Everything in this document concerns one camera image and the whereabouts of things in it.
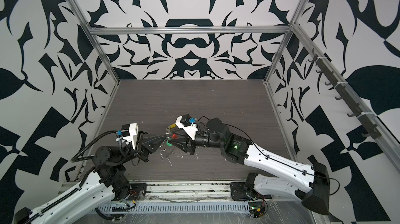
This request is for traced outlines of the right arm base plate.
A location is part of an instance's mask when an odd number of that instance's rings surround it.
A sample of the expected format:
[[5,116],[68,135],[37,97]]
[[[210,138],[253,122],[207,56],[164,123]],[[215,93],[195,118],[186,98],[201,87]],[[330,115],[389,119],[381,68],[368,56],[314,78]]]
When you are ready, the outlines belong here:
[[231,182],[230,183],[231,198],[234,201],[254,201],[254,200],[270,200],[272,195],[261,195],[254,189],[249,189],[245,186],[245,182]]

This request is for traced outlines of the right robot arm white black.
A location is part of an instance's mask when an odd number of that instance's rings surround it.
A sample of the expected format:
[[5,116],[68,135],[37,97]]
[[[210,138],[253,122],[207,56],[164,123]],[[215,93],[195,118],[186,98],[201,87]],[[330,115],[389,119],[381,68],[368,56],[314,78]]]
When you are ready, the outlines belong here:
[[284,179],[289,195],[299,199],[307,209],[328,216],[331,180],[327,167],[316,162],[299,163],[271,153],[257,145],[249,135],[231,132],[231,125],[219,118],[208,120],[204,130],[189,115],[179,116],[167,128],[168,142],[185,153],[194,154],[197,147],[219,148],[229,162],[253,167]]

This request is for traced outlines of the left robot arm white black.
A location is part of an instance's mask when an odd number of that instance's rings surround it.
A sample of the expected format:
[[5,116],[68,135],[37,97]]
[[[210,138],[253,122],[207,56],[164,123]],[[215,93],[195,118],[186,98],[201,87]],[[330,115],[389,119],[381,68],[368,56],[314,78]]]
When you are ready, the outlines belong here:
[[[92,156],[84,152],[101,138],[115,134],[118,145],[102,146]],[[135,158],[148,161],[168,138],[167,134],[148,137],[145,132],[107,131],[79,151],[72,162],[91,160],[94,166],[72,188],[34,209],[23,208],[14,216],[16,224],[72,224],[99,206],[112,200],[125,200],[131,185],[126,179],[124,163]]]

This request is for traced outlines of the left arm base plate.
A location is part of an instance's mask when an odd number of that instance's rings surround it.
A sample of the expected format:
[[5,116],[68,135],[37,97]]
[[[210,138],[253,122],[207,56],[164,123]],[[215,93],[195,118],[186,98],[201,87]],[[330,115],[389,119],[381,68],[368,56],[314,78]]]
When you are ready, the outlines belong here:
[[147,195],[147,186],[146,183],[131,183],[125,200],[138,201],[144,199]]

